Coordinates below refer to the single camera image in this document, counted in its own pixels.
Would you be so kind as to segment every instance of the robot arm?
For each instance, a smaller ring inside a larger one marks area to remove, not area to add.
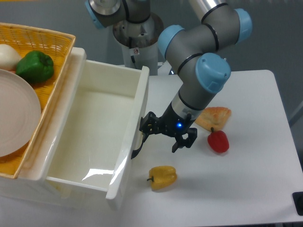
[[[150,0],[86,0],[85,5],[97,28],[113,26],[126,67],[141,69],[144,65],[150,75],[157,75],[157,40],[164,26],[151,13]]]
[[[143,142],[150,134],[162,133],[174,137],[178,148],[191,147],[197,130],[190,128],[202,110],[221,91],[231,75],[228,63],[214,54],[218,50],[241,42],[252,31],[247,12],[231,9],[223,0],[191,0],[201,25],[185,31],[181,26],[166,28],[158,39],[160,52],[181,78],[183,85],[163,116],[149,112],[141,119],[139,130]],[[134,150],[132,158],[141,150]]]

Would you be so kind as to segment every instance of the white onion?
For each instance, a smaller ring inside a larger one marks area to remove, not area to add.
[[[16,70],[21,56],[18,52],[7,44],[0,44],[0,69],[3,70]]]

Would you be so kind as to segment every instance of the gray wall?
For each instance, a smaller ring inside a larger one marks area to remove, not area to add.
[[[219,52],[233,71],[271,70],[277,80],[287,116],[303,100],[303,0],[228,0],[233,8],[243,8],[253,21],[249,40]],[[199,25],[187,0],[151,0],[151,9],[164,27],[179,24],[185,29]],[[83,0],[43,0],[0,2],[0,22],[36,26],[76,36],[75,46],[84,48],[87,58],[123,64],[121,50],[111,28],[97,30]],[[292,128],[303,160],[303,118]]]

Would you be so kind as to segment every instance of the toy vegetable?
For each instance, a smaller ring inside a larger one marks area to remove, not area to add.
[[[15,70],[21,56],[18,52],[7,44],[0,44],[0,69]]]
[[[214,128],[211,128],[211,133],[207,137],[207,142],[211,148],[218,153],[224,153],[229,148],[229,142],[226,134],[223,131],[214,131]]]
[[[28,83],[44,82],[53,75],[53,60],[41,51],[31,51],[19,61],[16,74]]]
[[[165,188],[177,179],[176,169],[172,166],[157,166],[149,171],[149,179],[151,181],[151,188],[158,190]]]

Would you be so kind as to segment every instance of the wicker basket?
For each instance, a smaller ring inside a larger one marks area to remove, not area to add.
[[[22,148],[7,156],[0,157],[0,176],[17,178],[24,162],[28,159],[36,136],[45,116],[49,112],[49,104],[62,84],[62,72],[75,43],[75,36],[29,26],[0,23],[0,44],[13,47],[21,57],[28,52],[39,50],[49,55],[54,64],[54,75],[46,82],[34,84],[41,105],[41,117],[31,140]]]

